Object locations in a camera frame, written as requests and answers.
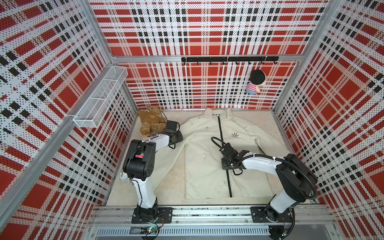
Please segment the cream white zip jacket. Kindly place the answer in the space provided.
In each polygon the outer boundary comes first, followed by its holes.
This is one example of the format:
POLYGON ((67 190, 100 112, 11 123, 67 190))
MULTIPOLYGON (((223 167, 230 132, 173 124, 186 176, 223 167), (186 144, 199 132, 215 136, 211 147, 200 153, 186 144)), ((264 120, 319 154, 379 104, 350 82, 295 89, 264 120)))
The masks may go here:
POLYGON ((289 151, 273 136, 252 122, 235 117, 231 110, 206 109, 200 116, 186 121, 180 128, 184 140, 174 149, 156 152, 151 175, 153 190, 157 191, 166 175, 181 155, 185 159, 186 199, 264 198, 273 196, 266 173, 245 170, 239 176, 222 168, 222 154, 212 137, 241 152, 284 157, 289 151))

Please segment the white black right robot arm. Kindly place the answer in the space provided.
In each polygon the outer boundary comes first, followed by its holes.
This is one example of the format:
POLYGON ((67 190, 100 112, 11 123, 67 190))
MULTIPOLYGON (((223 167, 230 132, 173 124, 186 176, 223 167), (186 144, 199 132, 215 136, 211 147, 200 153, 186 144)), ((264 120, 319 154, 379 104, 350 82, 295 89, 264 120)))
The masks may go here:
POLYGON ((254 170, 274 176, 280 182, 281 190, 275 194, 263 210, 256 215, 268 222, 277 223, 285 215, 293 216, 296 205, 318 197, 318 178, 294 154, 273 157, 249 151, 238 152, 230 143, 220 147, 224 170, 254 170))

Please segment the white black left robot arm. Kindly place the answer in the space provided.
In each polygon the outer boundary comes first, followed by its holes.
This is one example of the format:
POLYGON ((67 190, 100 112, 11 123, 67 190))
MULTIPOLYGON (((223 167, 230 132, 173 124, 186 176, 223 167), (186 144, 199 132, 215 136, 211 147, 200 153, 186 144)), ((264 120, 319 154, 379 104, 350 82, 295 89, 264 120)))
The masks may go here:
POLYGON ((132 140, 121 172, 121 181, 131 181, 135 187, 138 204, 134 209, 132 224, 170 223, 172 208, 159 208, 151 183, 155 168, 156 152, 162 148, 176 148, 183 141, 180 124, 167 121, 165 130, 143 140, 132 140))

